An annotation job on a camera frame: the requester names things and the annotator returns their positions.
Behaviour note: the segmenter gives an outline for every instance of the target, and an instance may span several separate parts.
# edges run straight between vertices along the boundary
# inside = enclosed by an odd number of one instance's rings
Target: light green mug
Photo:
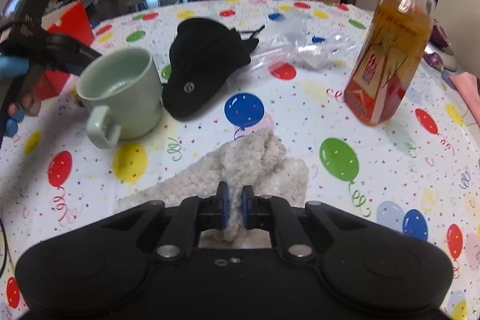
[[[162,116],[162,83],[152,55],[125,48],[99,57],[83,71],[77,93],[90,112],[88,138],[101,149],[151,131]]]

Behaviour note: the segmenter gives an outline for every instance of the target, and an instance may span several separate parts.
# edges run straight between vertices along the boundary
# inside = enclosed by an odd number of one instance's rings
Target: beverage bottle
[[[380,0],[345,87],[346,105],[367,125],[390,119],[423,56],[435,0]]]

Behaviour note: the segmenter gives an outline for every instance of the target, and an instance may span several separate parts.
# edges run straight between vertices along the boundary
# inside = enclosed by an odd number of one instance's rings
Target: mug handle
[[[101,150],[114,148],[117,145],[121,129],[120,125],[113,122],[108,106],[96,106],[88,118],[88,138]]]

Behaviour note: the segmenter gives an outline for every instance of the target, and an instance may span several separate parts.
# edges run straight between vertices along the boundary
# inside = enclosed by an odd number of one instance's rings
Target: white logo on cap
[[[186,93],[190,93],[193,90],[195,90],[195,85],[192,82],[187,82],[185,83],[185,86],[183,86],[183,91]]]

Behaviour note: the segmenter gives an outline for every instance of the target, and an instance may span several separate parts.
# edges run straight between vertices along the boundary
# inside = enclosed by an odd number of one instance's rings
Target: balloon print tablecloth
[[[93,47],[103,53],[131,45],[147,48],[167,81],[169,48],[182,20],[208,16],[255,31],[263,24],[288,23],[291,10],[306,18],[308,40],[342,31],[355,50],[319,72],[292,62],[262,77],[246,74],[225,85],[196,119],[178,122],[165,112],[151,133],[113,151],[99,150],[88,140],[88,113],[70,94],[74,78],[60,97],[45,101],[38,118],[26,119],[15,139],[4,140],[0,154],[1,215],[12,263],[40,240],[109,216],[118,198],[170,178],[227,141],[270,127],[289,156],[308,165],[308,200],[443,249],[455,275],[443,309],[457,320],[476,319],[480,132],[458,93],[424,63],[390,121],[366,127],[351,114],[342,91],[371,13],[294,0],[188,3],[105,21],[95,30]],[[248,123],[239,120],[239,111]],[[2,319],[23,308],[10,277],[11,266],[3,276]]]

